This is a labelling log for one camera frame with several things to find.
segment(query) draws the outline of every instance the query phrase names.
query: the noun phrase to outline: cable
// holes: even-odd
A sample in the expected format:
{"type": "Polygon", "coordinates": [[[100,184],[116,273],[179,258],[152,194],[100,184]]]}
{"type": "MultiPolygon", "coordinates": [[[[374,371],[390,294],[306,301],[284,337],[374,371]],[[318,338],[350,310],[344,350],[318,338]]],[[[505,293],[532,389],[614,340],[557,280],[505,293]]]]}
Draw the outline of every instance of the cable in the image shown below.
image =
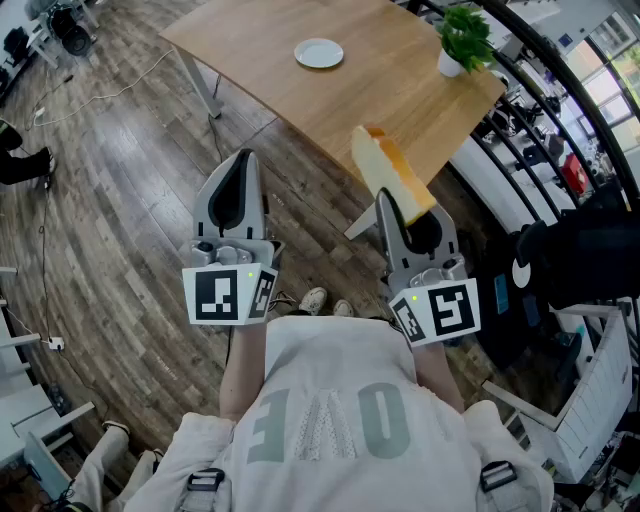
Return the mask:
{"type": "Polygon", "coordinates": [[[289,306],[293,306],[297,303],[298,301],[296,299],[294,299],[290,295],[287,295],[283,291],[279,291],[278,293],[276,293],[276,298],[269,302],[269,311],[273,311],[278,304],[287,304],[289,306]]]}
{"type": "Polygon", "coordinates": [[[47,211],[49,209],[49,191],[45,192],[46,200],[44,202],[44,218],[42,219],[42,226],[38,229],[38,233],[42,235],[42,286],[44,287],[44,318],[47,325],[47,340],[51,340],[51,335],[49,332],[49,294],[47,293],[47,280],[45,279],[45,262],[46,262],[46,252],[45,252],[45,244],[47,241],[47,211]]]}
{"type": "MultiPolygon", "coordinates": [[[[40,226],[40,228],[38,229],[38,233],[42,234],[42,286],[44,288],[44,317],[45,317],[45,322],[47,325],[47,341],[45,341],[45,343],[48,343],[51,341],[51,334],[50,334],[50,329],[49,329],[49,294],[47,293],[47,280],[46,280],[46,256],[47,256],[47,252],[45,250],[46,248],[46,240],[47,240],[47,211],[49,209],[49,191],[47,190],[46,192],[46,201],[44,203],[44,218],[42,220],[42,226],[40,226]]],[[[20,322],[20,324],[27,329],[27,327],[15,316],[13,315],[14,318],[16,318],[16,320],[18,320],[18,322],[20,322]]],[[[104,414],[100,417],[100,421],[104,422],[105,418],[107,417],[107,414],[109,413],[109,409],[111,408],[109,402],[107,402],[107,400],[105,400],[105,398],[100,394],[100,392],[92,387],[92,386],[88,386],[84,379],[80,376],[80,373],[74,368],[73,364],[71,364],[71,361],[69,359],[67,359],[66,356],[62,355],[62,351],[58,350],[58,355],[60,357],[62,357],[62,359],[64,359],[67,364],[69,365],[69,368],[71,368],[73,370],[73,373],[76,374],[76,376],[78,377],[78,379],[80,380],[80,382],[82,383],[82,385],[90,390],[93,391],[99,398],[100,400],[102,400],[102,402],[105,405],[105,411],[104,414]]]]}
{"type": "Polygon", "coordinates": [[[229,354],[231,354],[231,335],[233,334],[233,325],[229,326],[229,332],[227,332],[227,358],[224,361],[224,367],[229,364],[229,354]]]}
{"type": "Polygon", "coordinates": [[[213,117],[211,117],[211,114],[209,114],[209,126],[211,126],[211,133],[213,133],[213,143],[216,145],[218,158],[220,159],[220,163],[222,163],[222,151],[220,151],[220,147],[218,146],[218,136],[216,135],[216,128],[213,126],[213,117]]]}
{"type": "Polygon", "coordinates": [[[136,85],[138,85],[138,82],[140,82],[140,80],[142,80],[145,76],[147,76],[149,73],[151,73],[154,69],[156,69],[156,67],[158,66],[158,64],[160,64],[160,62],[162,62],[162,59],[164,59],[167,55],[169,55],[170,53],[172,53],[173,50],[169,50],[167,53],[165,53],[162,57],[160,57],[157,62],[151,66],[151,68],[147,71],[145,71],[144,73],[142,73],[142,75],[140,75],[140,78],[138,78],[134,83],[132,83],[131,85],[126,86],[124,89],[122,89],[120,92],[116,93],[116,94],[108,94],[107,96],[94,96],[93,98],[91,98],[89,101],[87,101],[86,103],[82,104],[80,107],[78,107],[74,112],[71,112],[71,114],[68,114],[60,119],[55,119],[53,121],[47,121],[46,123],[36,123],[35,119],[34,119],[34,126],[48,126],[50,124],[55,124],[55,123],[59,123],[61,121],[66,121],[67,119],[69,119],[71,116],[75,116],[78,112],[80,112],[84,107],[86,107],[87,105],[89,105],[91,102],[93,102],[94,100],[106,100],[109,98],[115,98],[117,96],[120,96],[124,91],[127,91],[129,89],[131,89],[132,87],[135,87],[136,85]]]}
{"type": "MultiPolygon", "coordinates": [[[[46,88],[47,88],[47,83],[49,82],[49,70],[50,70],[50,69],[51,69],[51,68],[47,67],[47,75],[46,75],[46,76],[45,76],[45,78],[44,78],[44,87],[42,88],[42,90],[43,90],[43,91],[44,91],[44,90],[46,90],[46,88]]],[[[34,117],[33,113],[36,111],[36,108],[38,107],[38,105],[39,105],[40,103],[42,103],[42,101],[43,101],[43,100],[44,100],[44,99],[45,99],[49,94],[53,94],[54,92],[56,92],[56,91],[60,88],[60,86],[61,86],[61,85],[66,84],[66,83],[68,83],[68,82],[71,82],[71,80],[73,80],[73,75],[68,75],[67,77],[65,77],[65,79],[64,79],[62,82],[60,82],[58,85],[56,85],[53,89],[51,89],[51,90],[49,90],[49,91],[45,92],[42,96],[40,96],[40,99],[39,99],[38,101],[36,101],[36,102],[33,104],[33,107],[31,108],[31,111],[29,112],[29,117],[27,117],[27,119],[25,119],[25,123],[26,123],[27,121],[30,121],[30,122],[29,122],[29,125],[27,125],[27,124],[25,124],[25,125],[24,125],[24,130],[25,130],[26,132],[30,131],[30,130],[31,130],[31,128],[33,128],[33,123],[35,122],[35,117],[34,117]]]]}
{"type": "MultiPolygon", "coordinates": [[[[220,87],[220,82],[222,81],[222,75],[218,74],[218,78],[216,78],[216,86],[213,89],[212,98],[215,100],[218,95],[218,87],[220,87]]],[[[218,135],[216,134],[216,129],[213,126],[213,117],[209,114],[209,126],[211,127],[211,132],[213,133],[213,143],[216,145],[216,150],[218,151],[218,157],[220,158],[220,162],[222,162],[222,151],[220,151],[220,146],[218,146],[218,135]]]]}
{"type": "MultiPolygon", "coordinates": [[[[24,325],[24,322],[22,320],[20,320],[14,313],[13,311],[11,311],[8,307],[5,307],[5,309],[7,310],[7,313],[9,313],[21,326],[25,331],[28,331],[29,334],[35,334],[35,332],[33,332],[31,329],[29,329],[26,325],[24,325]]],[[[40,340],[42,343],[46,343],[47,345],[49,344],[49,342],[47,340],[40,340]]]]}

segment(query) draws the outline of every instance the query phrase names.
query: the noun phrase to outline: window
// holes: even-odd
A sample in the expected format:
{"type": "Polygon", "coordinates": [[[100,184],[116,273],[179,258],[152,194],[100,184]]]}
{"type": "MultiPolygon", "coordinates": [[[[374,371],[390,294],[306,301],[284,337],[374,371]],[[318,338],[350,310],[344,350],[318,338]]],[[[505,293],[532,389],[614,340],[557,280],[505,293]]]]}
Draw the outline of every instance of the window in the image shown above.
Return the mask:
{"type": "Polygon", "coordinates": [[[584,80],[602,68],[602,61],[589,46],[589,43],[582,41],[567,54],[567,65],[578,80],[584,80]]]}
{"type": "Polygon", "coordinates": [[[624,53],[611,61],[622,81],[631,91],[636,103],[640,105],[640,44],[635,43],[624,53]]]}
{"type": "Polygon", "coordinates": [[[618,140],[622,151],[629,151],[640,145],[640,121],[636,117],[619,124],[611,131],[618,140]]]}
{"type": "Polygon", "coordinates": [[[611,59],[631,45],[635,36],[622,17],[614,12],[591,33],[591,39],[611,59]]]}
{"type": "MultiPolygon", "coordinates": [[[[639,146],[640,121],[626,99],[629,95],[622,92],[628,90],[640,106],[640,42],[624,19],[618,13],[609,16],[567,55],[567,65],[600,108],[622,151],[639,146]]],[[[584,135],[594,137],[593,127],[580,114],[584,135]]]]}

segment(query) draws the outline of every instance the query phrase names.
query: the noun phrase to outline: bread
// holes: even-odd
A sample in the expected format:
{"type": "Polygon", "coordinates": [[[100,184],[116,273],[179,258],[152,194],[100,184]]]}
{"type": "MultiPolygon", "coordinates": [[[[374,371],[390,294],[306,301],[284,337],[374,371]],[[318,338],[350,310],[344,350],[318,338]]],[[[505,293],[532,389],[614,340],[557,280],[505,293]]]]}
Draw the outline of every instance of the bread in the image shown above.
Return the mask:
{"type": "Polygon", "coordinates": [[[374,126],[358,126],[351,138],[351,155],[374,197],[386,188],[396,200],[406,226],[436,205],[396,144],[374,126]]]}

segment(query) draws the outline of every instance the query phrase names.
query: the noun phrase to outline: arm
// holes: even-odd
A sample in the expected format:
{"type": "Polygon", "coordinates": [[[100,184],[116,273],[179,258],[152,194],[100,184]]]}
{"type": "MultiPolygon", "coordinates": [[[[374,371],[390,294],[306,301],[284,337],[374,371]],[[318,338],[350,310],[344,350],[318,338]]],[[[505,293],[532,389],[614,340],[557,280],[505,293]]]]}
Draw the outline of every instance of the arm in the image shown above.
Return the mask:
{"type": "Polygon", "coordinates": [[[240,421],[264,383],[267,325],[237,327],[220,385],[220,417],[240,421]]]}
{"type": "Polygon", "coordinates": [[[442,343],[417,347],[413,351],[413,360],[418,384],[432,391],[440,400],[462,414],[464,401],[451,375],[442,343]]]}

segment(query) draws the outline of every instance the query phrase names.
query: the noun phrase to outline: strap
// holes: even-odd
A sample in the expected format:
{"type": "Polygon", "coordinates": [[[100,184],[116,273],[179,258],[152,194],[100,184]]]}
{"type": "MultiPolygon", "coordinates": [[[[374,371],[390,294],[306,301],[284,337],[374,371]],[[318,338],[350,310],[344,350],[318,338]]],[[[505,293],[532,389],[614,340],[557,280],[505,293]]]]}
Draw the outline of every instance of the strap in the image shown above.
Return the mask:
{"type": "Polygon", "coordinates": [[[212,512],[224,471],[208,468],[196,471],[189,477],[187,495],[180,507],[185,512],[212,512]]]}
{"type": "Polygon", "coordinates": [[[480,473],[480,488],[485,493],[490,510],[526,512],[527,499],[522,492],[513,464],[501,460],[487,464],[480,473]]]}

